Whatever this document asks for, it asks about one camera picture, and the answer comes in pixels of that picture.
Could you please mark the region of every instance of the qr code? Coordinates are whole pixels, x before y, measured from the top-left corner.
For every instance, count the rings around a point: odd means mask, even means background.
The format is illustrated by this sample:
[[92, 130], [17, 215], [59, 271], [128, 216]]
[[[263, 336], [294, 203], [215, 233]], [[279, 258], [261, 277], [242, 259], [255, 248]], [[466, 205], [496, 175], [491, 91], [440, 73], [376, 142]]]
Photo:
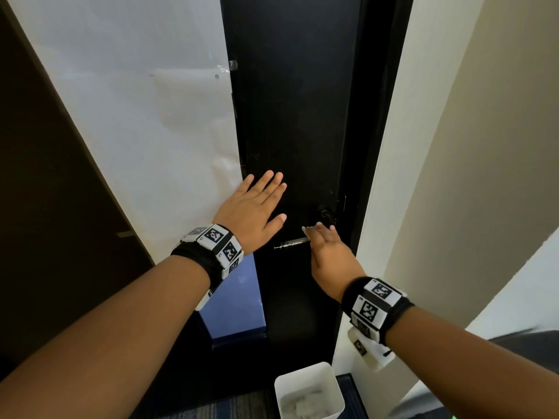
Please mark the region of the qr code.
[[217, 231], [213, 228], [208, 229], [208, 231], [204, 234], [205, 237], [211, 239], [213, 242], [217, 242], [220, 239], [222, 239], [223, 235], [224, 234], [222, 234], [221, 232], [219, 232], [219, 231]]
[[375, 306], [373, 306], [371, 303], [363, 301], [363, 306], [361, 307], [359, 314], [372, 324], [377, 312], [378, 309]]
[[225, 257], [227, 257], [229, 261], [233, 260], [237, 253], [238, 251], [231, 241], [223, 248], [223, 254], [225, 254]]
[[386, 300], [386, 297], [392, 294], [392, 290], [390, 288], [386, 288], [382, 284], [376, 284], [373, 288], [373, 293], [376, 296], [379, 296], [380, 298]]
[[363, 347], [363, 344], [361, 344], [360, 340], [355, 341], [353, 345], [355, 346], [359, 354], [361, 354], [361, 356], [365, 356], [367, 354], [367, 350], [365, 350], [365, 347]]
[[359, 329], [359, 331], [361, 331], [361, 333], [365, 335], [365, 337], [371, 338], [371, 331], [369, 331], [369, 327], [361, 322], [359, 319], [355, 319], [355, 321], [357, 322], [357, 329]]
[[235, 261], [229, 266], [229, 273], [233, 272], [234, 268], [239, 266], [239, 259], [235, 259]]
[[188, 232], [189, 235], [198, 235], [199, 233], [202, 233], [204, 231], [204, 229], [206, 229], [206, 227], [204, 228], [194, 228], [192, 229], [192, 231]]

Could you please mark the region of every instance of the black wristband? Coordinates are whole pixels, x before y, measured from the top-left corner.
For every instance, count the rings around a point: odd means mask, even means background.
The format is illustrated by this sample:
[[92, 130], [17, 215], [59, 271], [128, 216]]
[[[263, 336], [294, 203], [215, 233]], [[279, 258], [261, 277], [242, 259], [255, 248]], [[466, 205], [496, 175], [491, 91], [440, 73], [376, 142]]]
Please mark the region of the black wristband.
[[[381, 299], [374, 299], [374, 298], [372, 299], [370, 295], [365, 294], [365, 292], [367, 291], [365, 289], [365, 286], [369, 282], [371, 282], [372, 279], [373, 278], [370, 278], [369, 276], [364, 276], [362, 278], [355, 279], [354, 281], [352, 281], [348, 285], [348, 287], [346, 288], [346, 291], [344, 292], [344, 295], [342, 297], [342, 310], [350, 318], [353, 318], [353, 316], [355, 316], [356, 313], [359, 313], [359, 312], [354, 312], [353, 311], [353, 307], [355, 305], [356, 300], [358, 299], [358, 297], [365, 296], [365, 298], [367, 298], [369, 302], [371, 302], [375, 305], [375, 308], [379, 308], [380, 310], [385, 311], [386, 312], [386, 318], [384, 319], [382, 325], [378, 329], [378, 342], [382, 345], [386, 345], [386, 333], [387, 333], [387, 331], [390, 328], [392, 328], [392, 326], [394, 326], [394, 324], [400, 319], [400, 317], [402, 317], [402, 315], [404, 314], [404, 312], [406, 312], [406, 310], [408, 310], [410, 307], [414, 306], [415, 304], [410, 302], [409, 299], [405, 296], [405, 294], [396, 290], [394, 287], [388, 285], [387, 283], [384, 283], [383, 281], [381, 281], [379, 279], [375, 279], [375, 281], [377, 281], [378, 283], [381, 283], [382, 285], [385, 285], [390, 290], [398, 292], [398, 294], [401, 294], [401, 297], [393, 306], [389, 306], [387, 303], [385, 303]], [[358, 317], [358, 322], [361, 322], [361, 324], [359, 324], [359, 323], [355, 324], [360, 330], [362, 329], [362, 327], [364, 325], [364, 321], [363, 321], [364, 319], [366, 319], [366, 318], [363, 317], [363, 316], [359, 316]], [[366, 325], [366, 327], [371, 327], [371, 330], [375, 329], [374, 325], [371, 322], [369, 322]], [[362, 329], [362, 330], [365, 331], [365, 334], [367, 334], [366, 336], [368, 336], [369, 338], [371, 338], [371, 336], [374, 334], [373, 331], [368, 332], [367, 329]]]
[[214, 292], [216, 288], [221, 284], [221, 271], [223, 267], [220, 262], [216, 259], [213, 251], [208, 250], [200, 246], [196, 242], [184, 242], [181, 243], [171, 252], [173, 256], [182, 256], [187, 259], [191, 259], [197, 262], [210, 277], [210, 290]]

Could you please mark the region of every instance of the hand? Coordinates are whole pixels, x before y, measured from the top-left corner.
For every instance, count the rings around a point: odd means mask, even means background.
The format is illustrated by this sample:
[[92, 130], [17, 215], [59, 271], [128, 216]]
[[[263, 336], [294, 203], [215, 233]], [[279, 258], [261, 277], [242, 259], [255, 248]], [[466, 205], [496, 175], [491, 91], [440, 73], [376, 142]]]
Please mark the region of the hand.
[[283, 173], [268, 170], [258, 182], [248, 190], [254, 175], [248, 175], [240, 187], [215, 214], [213, 223], [227, 227], [243, 248], [245, 255], [266, 244], [283, 226], [287, 219], [284, 213], [268, 222], [270, 215], [280, 202], [287, 184], [281, 183]]
[[326, 294], [341, 303], [348, 285], [367, 274], [341, 241], [334, 225], [328, 229], [318, 222], [305, 230], [311, 240], [312, 277]]

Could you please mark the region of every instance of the white trash bin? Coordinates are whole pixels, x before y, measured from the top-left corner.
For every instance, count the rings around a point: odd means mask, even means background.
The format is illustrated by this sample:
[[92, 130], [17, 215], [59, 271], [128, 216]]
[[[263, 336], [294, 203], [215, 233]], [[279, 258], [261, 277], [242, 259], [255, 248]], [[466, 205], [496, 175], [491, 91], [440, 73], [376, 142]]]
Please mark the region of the white trash bin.
[[325, 361], [277, 377], [274, 388], [281, 419], [335, 419], [346, 408]]

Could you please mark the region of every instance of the person's right hand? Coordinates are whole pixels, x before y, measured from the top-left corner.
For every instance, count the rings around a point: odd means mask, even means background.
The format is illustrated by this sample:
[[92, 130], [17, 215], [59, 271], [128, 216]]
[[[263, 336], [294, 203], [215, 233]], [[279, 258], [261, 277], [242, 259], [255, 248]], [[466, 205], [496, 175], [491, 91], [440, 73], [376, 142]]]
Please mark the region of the person's right hand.
[[348, 285], [367, 275], [333, 225], [328, 229], [318, 222], [305, 230], [311, 240], [312, 277], [326, 294], [341, 303]]

